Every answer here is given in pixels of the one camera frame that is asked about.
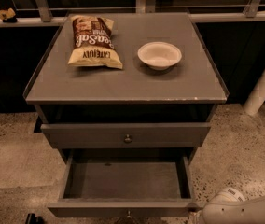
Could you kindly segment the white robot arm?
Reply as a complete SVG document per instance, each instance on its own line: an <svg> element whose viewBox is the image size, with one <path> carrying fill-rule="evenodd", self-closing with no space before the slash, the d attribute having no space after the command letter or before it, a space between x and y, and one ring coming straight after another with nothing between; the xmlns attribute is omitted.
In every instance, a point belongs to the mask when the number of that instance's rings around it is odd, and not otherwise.
<svg viewBox="0 0 265 224"><path fill-rule="evenodd" d="M196 216L196 224L265 224L265 196L247 200L237 189L218 192Z"/></svg>

